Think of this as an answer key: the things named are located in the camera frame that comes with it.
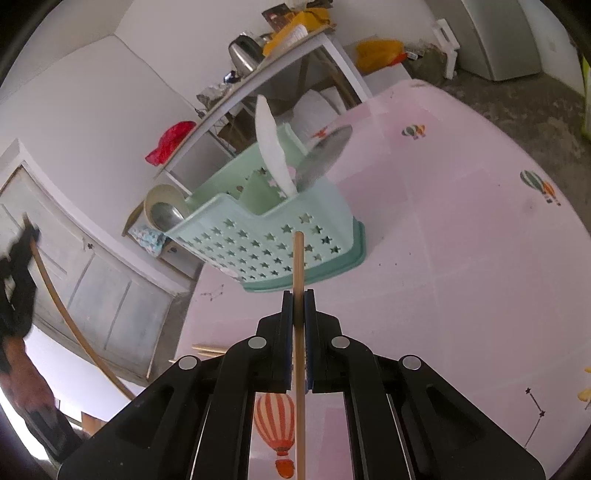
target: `pink table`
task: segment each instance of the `pink table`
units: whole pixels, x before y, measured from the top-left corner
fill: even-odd
[[[591,421],[578,398],[591,387],[581,221],[506,135],[423,82],[398,83],[337,124],[354,134],[329,178],[365,224],[368,257],[312,287],[318,309],[378,355],[424,358],[520,444],[537,424],[527,448],[549,477]],[[412,125],[424,136],[402,134]],[[526,170],[550,194],[526,185]],[[177,355],[230,346],[280,308],[281,293],[246,293],[206,266]],[[307,420],[307,478],[351,479],[342,398],[308,395]],[[251,457],[251,478],[279,478],[256,433]]]

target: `orange striped hot air balloon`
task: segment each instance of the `orange striped hot air balloon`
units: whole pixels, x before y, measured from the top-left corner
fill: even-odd
[[[296,439],[296,408],[289,395],[265,393],[255,404],[254,423],[263,441],[277,452],[275,467],[282,478],[296,471],[287,456]]]

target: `concrete floor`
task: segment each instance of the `concrete floor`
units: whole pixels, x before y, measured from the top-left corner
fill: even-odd
[[[490,82],[466,72],[443,86],[515,140],[546,171],[591,232],[591,142],[584,99],[545,74]]]

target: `wooden stick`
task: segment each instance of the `wooden stick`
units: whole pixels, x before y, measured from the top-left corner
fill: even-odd
[[[200,352],[219,353],[220,355],[225,355],[228,352],[227,348],[223,348],[220,346],[193,345],[191,348],[193,348],[193,350],[197,350]]]
[[[31,225],[31,222],[29,221],[29,217],[27,216],[26,213],[23,214],[22,219],[25,222],[25,226]],[[117,389],[123,395],[125,395],[128,399],[133,400],[135,398],[135,395],[132,393],[132,391],[129,388],[127,388],[123,384],[123,382],[121,380],[119,380],[119,378],[111,371],[111,369],[107,366],[107,364],[105,362],[103,362],[103,359],[97,355],[97,353],[90,346],[90,344],[88,343],[86,338],[84,338],[84,335],[82,334],[80,329],[76,326],[76,323],[74,322],[74,320],[72,319],[72,317],[70,316],[68,311],[66,310],[66,307],[62,303],[60,296],[57,294],[56,288],[53,286],[53,282],[51,281],[51,278],[49,277],[49,274],[47,273],[47,269],[45,268],[45,265],[43,264],[43,259],[41,258],[41,255],[39,254],[37,244],[35,243],[35,240],[33,240],[33,239],[31,240],[31,252],[33,252],[33,258],[35,259],[35,263],[37,264],[37,268],[39,269],[39,272],[41,273],[41,278],[43,279],[43,281],[47,287],[47,290],[49,291],[49,295],[51,296],[53,303],[56,304],[56,307],[60,311],[61,316],[64,318],[66,325],[70,328],[70,330],[72,331],[72,334],[74,335],[74,337],[76,338],[76,340],[78,341],[80,346],[84,349],[84,351],[87,353],[87,355],[92,359],[92,361],[99,368],[99,370],[101,372],[103,372],[104,375],[109,380],[111,380],[113,385],[115,385],[117,387]]]
[[[304,348],[304,234],[294,237],[295,471],[306,480],[306,351]]]

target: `mint green utensil holder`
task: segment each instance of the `mint green utensil holder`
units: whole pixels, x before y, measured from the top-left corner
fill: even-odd
[[[306,153],[305,147],[288,125],[282,125],[278,133],[288,164],[297,167]],[[263,173],[258,146],[253,145],[187,200],[188,205],[198,208],[167,236],[240,281],[246,291],[291,287],[295,231],[302,231],[305,236],[308,285],[364,261],[363,225],[353,218],[337,187],[325,177],[262,215],[255,215],[241,204],[236,182],[241,181],[239,185],[244,186],[249,175],[259,169],[262,175],[268,175]]]

